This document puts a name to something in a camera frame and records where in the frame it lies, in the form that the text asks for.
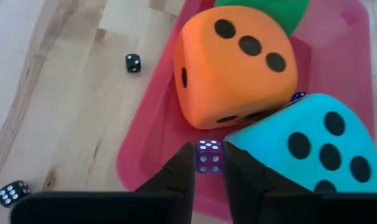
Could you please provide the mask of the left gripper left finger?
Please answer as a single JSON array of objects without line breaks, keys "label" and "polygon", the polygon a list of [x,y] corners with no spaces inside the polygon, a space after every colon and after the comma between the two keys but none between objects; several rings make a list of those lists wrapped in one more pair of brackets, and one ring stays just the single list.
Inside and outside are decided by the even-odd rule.
[{"label": "left gripper left finger", "polygon": [[136,224],[191,224],[195,190],[195,147],[185,143],[159,171],[138,187]]}]

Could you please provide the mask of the green foam die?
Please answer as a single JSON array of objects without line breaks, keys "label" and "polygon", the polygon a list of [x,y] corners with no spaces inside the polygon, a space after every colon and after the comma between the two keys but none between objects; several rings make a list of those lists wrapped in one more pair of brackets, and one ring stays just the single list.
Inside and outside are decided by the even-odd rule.
[{"label": "green foam die", "polygon": [[306,13],[310,0],[215,0],[214,6],[246,6],[273,18],[287,36],[296,30]]}]

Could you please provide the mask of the orange foam die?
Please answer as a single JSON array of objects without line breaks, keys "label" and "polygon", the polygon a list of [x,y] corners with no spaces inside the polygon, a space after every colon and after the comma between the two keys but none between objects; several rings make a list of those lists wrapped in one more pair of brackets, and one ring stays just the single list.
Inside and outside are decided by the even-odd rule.
[{"label": "orange foam die", "polygon": [[218,6],[180,30],[174,79],[185,119],[198,129],[251,120],[287,104],[298,73],[291,42],[265,12]]}]

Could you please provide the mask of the small purple die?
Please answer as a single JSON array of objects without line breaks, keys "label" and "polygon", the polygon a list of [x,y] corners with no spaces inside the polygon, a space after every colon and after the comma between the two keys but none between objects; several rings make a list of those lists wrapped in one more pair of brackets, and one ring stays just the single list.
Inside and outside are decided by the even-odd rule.
[{"label": "small purple die", "polygon": [[221,142],[200,140],[195,143],[196,171],[201,174],[217,174],[222,170],[223,151]]},{"label": "small purple die", "polygon": [[307,95],[308,95],[308,93],[305,92],[305,91],[296,92],[292,95],[291,102],[297,101],[297,100],[299,100],[303,97],[306,97]]}]

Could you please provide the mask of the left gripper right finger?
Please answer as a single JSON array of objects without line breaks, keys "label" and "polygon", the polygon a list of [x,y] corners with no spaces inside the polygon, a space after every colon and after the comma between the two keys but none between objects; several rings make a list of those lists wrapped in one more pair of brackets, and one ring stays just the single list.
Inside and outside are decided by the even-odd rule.
[{"label": "left gripper right finger", "polygon": [[310,224],[322,196],[223,142],[223,179],[233,224]]}]

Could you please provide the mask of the small black die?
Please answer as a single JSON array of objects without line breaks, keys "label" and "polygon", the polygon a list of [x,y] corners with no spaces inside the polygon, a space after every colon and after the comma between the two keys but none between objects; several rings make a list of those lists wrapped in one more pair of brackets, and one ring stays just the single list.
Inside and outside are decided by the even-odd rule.
[{"label": "small black die", "polygon": [[127,54],[126,69],[130,73],[136,73],[141,71],[141,59],[137,54]]},{"label": "small black die", "polygon": [[10,208],[32,193],[27,182],[17,180],[0,188],[0,204]]}]

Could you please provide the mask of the cyan foam die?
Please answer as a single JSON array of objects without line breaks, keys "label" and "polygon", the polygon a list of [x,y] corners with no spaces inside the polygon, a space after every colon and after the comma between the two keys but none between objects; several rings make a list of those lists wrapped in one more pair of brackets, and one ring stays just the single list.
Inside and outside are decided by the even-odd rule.
[{"label": "cyan foam die", "polygon": [[332,96],[308,95],[225,139],[313,192],[377,193],[377,148]]}]

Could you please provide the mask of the pink plastic bin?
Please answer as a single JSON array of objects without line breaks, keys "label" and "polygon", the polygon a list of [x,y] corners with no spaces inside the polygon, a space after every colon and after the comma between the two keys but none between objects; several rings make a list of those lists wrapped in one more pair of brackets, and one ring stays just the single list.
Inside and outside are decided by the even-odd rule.
[{"label": "pink plastic bin", "polygon": [[[117,171],[122,183],[133,193],[153,177],[185,143],[191,142],[195,147],[196,142],[210,139],[221,142],[223,148],[228,135],[296,102],[290,100],[278,110],[232,126],[198,129],[189,124],[182,113],[175,87],[174,47],[184,24],[199,12],[215,7],[214,3],[215,0],[186,0],[121,145],[116,161]],[[294,93],[321,93],[338,99],[361,119],[373,140],[368,22],[367,11],[360,0],[310,0],[305,15],[288,38],[298,73]],[[313,193],[322,196],[313,224],[337,222],[358,214],[355,203],[374,194]],[[222,170],[217,174],[201,174],[195,166],[193,211],[233,221],[223,179],[223,163]]]}]

